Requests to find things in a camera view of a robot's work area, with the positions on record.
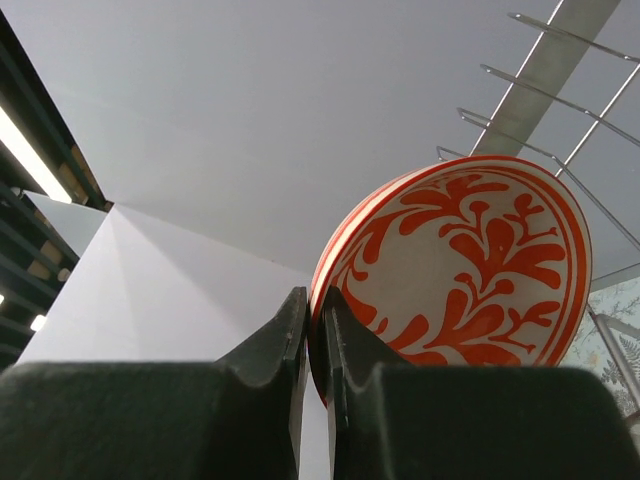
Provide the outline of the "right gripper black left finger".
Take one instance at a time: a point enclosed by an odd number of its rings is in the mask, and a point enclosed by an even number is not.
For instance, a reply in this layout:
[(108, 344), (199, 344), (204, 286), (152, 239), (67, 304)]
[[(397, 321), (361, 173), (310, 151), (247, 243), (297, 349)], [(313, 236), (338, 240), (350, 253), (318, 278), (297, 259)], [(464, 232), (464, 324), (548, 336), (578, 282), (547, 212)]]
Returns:
[(295, 479), (307, 293), (213, 362), (40, 362), (1, 376), (5, 479)]

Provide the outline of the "orange white patterned bowl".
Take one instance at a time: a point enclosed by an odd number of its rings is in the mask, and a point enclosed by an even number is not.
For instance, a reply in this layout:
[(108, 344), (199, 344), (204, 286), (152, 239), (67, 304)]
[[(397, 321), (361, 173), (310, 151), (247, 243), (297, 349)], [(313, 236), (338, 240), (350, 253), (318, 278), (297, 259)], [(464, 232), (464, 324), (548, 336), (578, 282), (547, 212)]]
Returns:
[(418, 366), (556, 366), (593, 270), (583, 208), (565, 183), (500, 155), (390, 180), (342, 220), (312, 277), (308, 348), (326, 391), (320, 311), (337, 288), (354, 316)]

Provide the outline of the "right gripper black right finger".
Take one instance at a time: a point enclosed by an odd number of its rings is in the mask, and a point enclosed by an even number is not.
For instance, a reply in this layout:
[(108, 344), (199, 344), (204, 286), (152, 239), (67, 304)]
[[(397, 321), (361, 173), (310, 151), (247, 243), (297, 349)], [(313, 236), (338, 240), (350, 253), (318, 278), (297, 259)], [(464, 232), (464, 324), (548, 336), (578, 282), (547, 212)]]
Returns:
[(335, 479), (635, 479), (612, 395), (575, 368), (419, 367), (331, 288), (322, 307)]

